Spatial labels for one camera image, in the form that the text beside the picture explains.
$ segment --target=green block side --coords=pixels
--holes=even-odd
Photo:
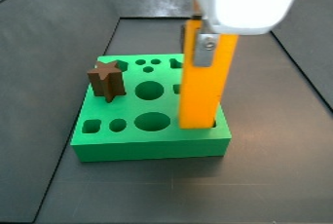
[[[70,147],[81,162],[222,156],[231,138],[222,110],[215,127],[177,127],[183,55],[100,56],[119,61],[125,95],[111,103],[88,86]]]

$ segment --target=black table surface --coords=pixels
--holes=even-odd
[[[123,19],[107,55],[180,53],[181,24]],[[222,158],[82,164],[68,146],[36,222],[331,222],[331,112],[270,34],[239,38],[222,108]]]

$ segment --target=orange block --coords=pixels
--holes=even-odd
[[[207,129],[220,101],[238,35],[219,35],[210,67],[193,66],[195,33],[199,20],[188,20],[184,33],[184,60],[180,84],[179,126]]]

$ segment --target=circular hole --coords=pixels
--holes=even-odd
[[[153,68],[152,68],[151,66],[145,66],[145,67],[143,68],[143,71],[144,71],[144,72],[152,72],[152,71],[153,71]]]
[[[169,117],[159,112],[148,112],[135,119],[133,124],[143,131],[160,131],[169,125]]]
[[[152,64],[159,64],[160,62],[161,62],[161,61],[160,61],[159,59],[156,59],[156,58],[151,60],[151,63],[152,63]]]
[[[153,100],[164,93],[164,88],[160,83],[155,81],[145,81],[135,88],[136,96],[143,100]]]
[[[125,128],[125,120],[124,119],[113,119],[109,122],[109,130],[112,132],[120,132]]]
[[[135,63],[136,63],[137,65],[145,64],[145,60],[144,60],[144,59],[137,59],[137,60],[135,61]]]

